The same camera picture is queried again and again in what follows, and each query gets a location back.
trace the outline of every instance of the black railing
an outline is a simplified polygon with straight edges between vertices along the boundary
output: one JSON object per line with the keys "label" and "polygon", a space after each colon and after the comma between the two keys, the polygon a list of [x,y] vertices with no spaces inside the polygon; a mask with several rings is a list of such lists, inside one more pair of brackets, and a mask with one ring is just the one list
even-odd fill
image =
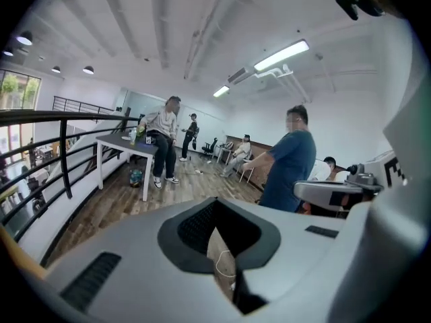
{"label": "black railing", "polygon": [[[66,126],[68,120],[118,120],[121,121],[116,128],[111,129],[100,129],[97,131],[89,131],[84,133],[77,133],[72,135],[66,135]],[[70,155],[76,154],[78,152],[84,151],[85,149],[89,149],[91,147],[95,148],[97,143],[92,143],[90,145],[86,145],[83,147],[80,147],[79,149],[74,149],[73,151],[67,152],[66,151],[66,140],[74,137],[81,137],[84,135],[94,134],[94,133],[103,133],[103,132],[110,132],[115,133],[117,131],[124,131],[125,129],[133,128],[133,127],[126,127],[127,121],[136,121],[138,122],[138,118],[130,118],[130,117],[123,117],[123,116],[113,116],[113,115],[103,115],[103,114],[90,114],[90,113],[82,113],[82,112],[53,112],[53,111],[32,111],[32,110],[10,110],[10,111],[4,111],[0,112],[0,127],[12,125],[12,124],[24,124],[24,123],[34,123],[34,122],[48,122],[48,121],[60,121],[60,136],[52,139],[48,139],[45,141],[39,141],[36,143],[32,143],[17,149],[14,149],[12,151],[9,151],[7,153],[0,155],[0,161],[4,161],[4,159],[9,158],[15,154],[23,153],[25,151],[28,151],[29,149],[35,149],[36,147],[51,144],[54,142],[59,141],[60,142],[60,156],[52,158],[43,164],[34,166],[30,170],[22,173],[19,176],[16,176],[12,180],[8,180],[6,183],[3,183],[0,186],[0,194],[11,188],[13,185],[17,184],[20,180],[24,180],[28,178],[31,174],[34,172],[47,167],[50,164],[53,164],[55,162],[60,161],[61,165],[61,172],[60,174],[56,175],[54,178],[51,178],[49,181],[45,182],[42,186],[39,186],[37,189],[32,190],[31,193],[24,198],[22,201],[20,201],[19,204],[17,204],[15,207],[12,208],[11,211],[4,214],[3,218],[0,219],[0,223],[3,225],[6,225],[8,222],[11,221],[11,219],[25,206],[27,203],[29,203],[31,200],[35,199],[36,197],[40,196],[42,194],[42,191],[48,188],[50,185],[58,181],[60,178],[63,179],[64,188],[60,189],[59,192],[53,195],[37,212],[34,212],[33,216],[21,227],[19,228],[19,231],[14,235],[15,241],[18,241],[24,233],[27,231],[27,229],[34,223],[36,219],[38,219],[40,216],[42,216],[46,210],[64,193],[67,194],[69,199],[72,197],[72,191],[71,187],[78,181],[80,181],[82,178],[87,176],[90,172],[96,169],[97,165],[92,162],[90,167],[87,167],[84,173],[77,177],[72,182],[69,180],[69,173],[78,167],[84,165],[86,162],[92,161],[96,154],[93,153],[90,157],[87,157],[80,161],[79,163],[68,167],[67,166],[67,157]],[[111,148],[105,147],[103,150],[103,153],[106,153],[108,151],[113,151]],[[110,154],[105,160],[103,160],[103,163],[106,163],[107,161],[111,160],[113,157],[118,156],[121,153],[121,151],[114,151],[113,154]]]}
{"label": "black railing", "polygon": [[54,96],[53,111],[109,115],[114,110],[77,100],[70,100],[69,98]]}

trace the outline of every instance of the white cable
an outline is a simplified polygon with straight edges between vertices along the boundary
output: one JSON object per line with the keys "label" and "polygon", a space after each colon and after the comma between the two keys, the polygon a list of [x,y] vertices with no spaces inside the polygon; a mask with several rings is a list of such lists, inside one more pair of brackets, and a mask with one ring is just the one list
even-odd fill
{"label": "white cable", "polygon": [[223,274],[221,271],[219,271],[218,270],[218,268],[217,268],[217,265],[218,265],[218,262],[220,262],[220,259],[222,258],[222,254],[224,253],[224,252],[230,252],[230,250],[223,250],[222,252],[220,252],[220,256],[218,256],[218,261],[217,261],[217,263],[215,264],[215,269],[217,269],[217,272],[219,272],[221,275],[223,275],[224,277],[235,277],[236,275],[226,275],[226,274]]}

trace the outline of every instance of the black and white sneaker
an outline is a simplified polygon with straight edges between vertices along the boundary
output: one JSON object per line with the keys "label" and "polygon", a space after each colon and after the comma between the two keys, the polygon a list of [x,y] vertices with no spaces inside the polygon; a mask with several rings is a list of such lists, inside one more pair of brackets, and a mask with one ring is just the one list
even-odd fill
{"label": "black and white sneaker", "polygon": [[157,189],[162,189],[162,182],[160,181],[160,177],[154,177],[154,186]]}
{"label": "black and white sneaker", "polygon": [[169,181],[169,182],[172,182],[172,183],[174,183],[174,184],[178,184],[180,181],[178,180],[178,178],[175,178],[175,176],[174,177],[171,177],[171,178],[166,178],[165,177],[165,180],[167,180],[167,181]]}

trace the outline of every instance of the wooden floor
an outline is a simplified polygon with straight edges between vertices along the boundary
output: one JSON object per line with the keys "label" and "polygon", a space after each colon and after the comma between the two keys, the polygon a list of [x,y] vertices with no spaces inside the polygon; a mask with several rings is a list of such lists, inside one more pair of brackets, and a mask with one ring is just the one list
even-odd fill
{"label": "wooden floor", "polygon": [[[145,159],[138,160],[137,165],[133,160],[130,165],[124,165],[104,183],[103,190],[98,190],[71,222],[53,250],[47,265],[101,229],[128,215],[141,214],[193,199],[206,199],[209,196],[240,199],[251,203],[261,196],[261,192],[247,184],[246,179],[240,183],[236,174],[229,178],[220,177],[224,164],[221,161],[217,164],[216,158],[212,159],[210,164],[207,163],[209,158],[201,157],[198,153],[189,152],[189,158],[191,158],[189,161],[178,161],[177,153],[175,175],[180,180],[179,184],[165,182],[162,179],[163,187],[157,189],[152,182],[152,175],[150,176],[147,202],[142,201],[142,188],[131,188],[128,183],[129,170],[135,166],[145,169]],[[217,262],[220,252],[227,250],[217,231],[210,239],[210,246],[208,257]],[[218,268],[224,274],[229,274],[234,271],[233,262],[230,253],[225,252],[221,256]],[[234,282],[234,279],[223,276],[218,280],[219,283],[224,283],[224,287],[227,282],[229,284]]]}

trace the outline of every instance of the white ceiling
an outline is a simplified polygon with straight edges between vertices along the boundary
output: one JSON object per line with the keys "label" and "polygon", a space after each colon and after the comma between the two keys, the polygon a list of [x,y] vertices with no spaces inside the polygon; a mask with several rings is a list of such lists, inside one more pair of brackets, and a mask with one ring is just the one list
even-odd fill
{"label": "white ceiling", "polygon": [[[3,59],[51,74],[58,65],[66,78],[85,77],[82,68],[92,65],[94,77],[139,92],[212,100],[229,75],[304,38],[310,50],[286,63],[313,97],[333,85],[337,92],[376,89],[373,22],[361,11],[352,21],[335,0],[38,0],[10,41],[18,46],[14,36],[30,30],[30,54]],[[280,93],[274,78],[255,83],[220,101]]]}

